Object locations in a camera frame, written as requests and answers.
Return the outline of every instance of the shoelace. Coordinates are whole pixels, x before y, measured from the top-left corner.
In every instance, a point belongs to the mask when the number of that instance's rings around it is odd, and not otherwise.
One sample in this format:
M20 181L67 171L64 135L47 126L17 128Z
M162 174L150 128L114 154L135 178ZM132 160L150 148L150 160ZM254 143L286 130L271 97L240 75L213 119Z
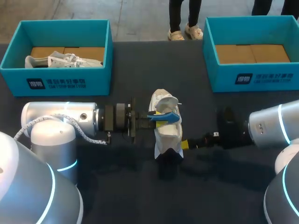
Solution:
M77 65L78 65L78 67L83 67L82 63L88 64L87 61L82 60L80 57L78 57L74 54L65 54L65 55L66 55L66 57L64 57L64 60L66 60L68 63L74 63L75 67L77 67Z

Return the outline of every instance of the white cable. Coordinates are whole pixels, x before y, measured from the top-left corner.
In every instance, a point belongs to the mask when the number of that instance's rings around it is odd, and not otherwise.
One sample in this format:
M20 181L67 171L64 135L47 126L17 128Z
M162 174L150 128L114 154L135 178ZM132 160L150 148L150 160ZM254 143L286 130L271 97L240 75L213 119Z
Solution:
M41 117L38 117L38 118L34 119L33 121L27 123L25 125L25 127L23 127L21 130L18 131L18 133L14 137L14 140L17 141L19 139L19 137L24 133L24 131L26 131L28 128L32 127L36 123L42 122L44 120L50 120L50 119L61 121L58 118L63 118L63 119L67 119L68 121L70 121L71 124L78 130L78 132L82 136L82 138L85 139L86 141L93 143L93 144L107 145L105 140L94 140L94 139L87 137L86 134L80 128L78 122L74 118L71 118L70 116L67 116L65 114L60 114L60 113L55 113L50 116L49 115L41 116Z

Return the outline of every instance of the cardboard box bottom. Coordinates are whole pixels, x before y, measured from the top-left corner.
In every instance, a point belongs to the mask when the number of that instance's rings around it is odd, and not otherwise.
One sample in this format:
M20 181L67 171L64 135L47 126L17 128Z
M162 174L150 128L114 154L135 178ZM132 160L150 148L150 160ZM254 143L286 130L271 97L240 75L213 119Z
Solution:
M216 45L220 64L230 63L289 63L290 59L279 44Z

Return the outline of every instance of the black pants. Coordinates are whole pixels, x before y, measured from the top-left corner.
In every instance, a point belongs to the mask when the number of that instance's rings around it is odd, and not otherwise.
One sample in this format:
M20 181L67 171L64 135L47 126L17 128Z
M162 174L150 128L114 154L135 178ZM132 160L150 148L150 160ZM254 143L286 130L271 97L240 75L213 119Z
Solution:
M170 31L179 31L181 23L181 6L183 0L169 0ZM189 26L197 24L201 0L189 0Z
M255 0L252 15L266 15L270 11L272 0ZM293 15L299 18L299 0L285 0L282 15Z

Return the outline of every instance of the white shoe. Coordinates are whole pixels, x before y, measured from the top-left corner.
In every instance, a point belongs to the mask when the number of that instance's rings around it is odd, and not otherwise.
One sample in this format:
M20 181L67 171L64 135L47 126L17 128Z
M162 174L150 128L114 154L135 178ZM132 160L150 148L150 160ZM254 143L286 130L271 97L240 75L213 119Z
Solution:
M54 51L49 57L25 58L25 68L49 67L49 68L74 68L74 67L102 67L103 62L94 59L79 58L74 54L61 54Z
M156 90L149 104L149 111L160 113L174 112L180 116L180 120L170 125L163 125L155 129L155 159L172 148L183 158L182 141L182 118L178 110L178 99L164 89Z
M191 37L192 40L202 40L202 37L204 35L198 25L189 27L188 23L186 24L185 32Z
M170 30L168 31L168 40L170 41L183 41L183 35L182 32L179 31L175 31L173 33L170 32Z

